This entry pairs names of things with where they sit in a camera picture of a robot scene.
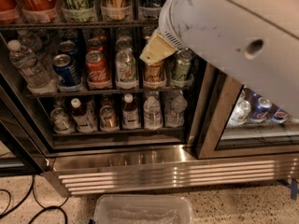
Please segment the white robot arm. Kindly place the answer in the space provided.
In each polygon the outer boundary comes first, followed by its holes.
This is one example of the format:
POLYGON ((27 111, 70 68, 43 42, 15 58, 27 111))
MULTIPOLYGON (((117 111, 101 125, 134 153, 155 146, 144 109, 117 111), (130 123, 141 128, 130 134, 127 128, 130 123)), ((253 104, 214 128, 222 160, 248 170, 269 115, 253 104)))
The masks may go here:
POLYGON ((184 48, 299 116, 299 0, 166 0, 140 59, 184 48))

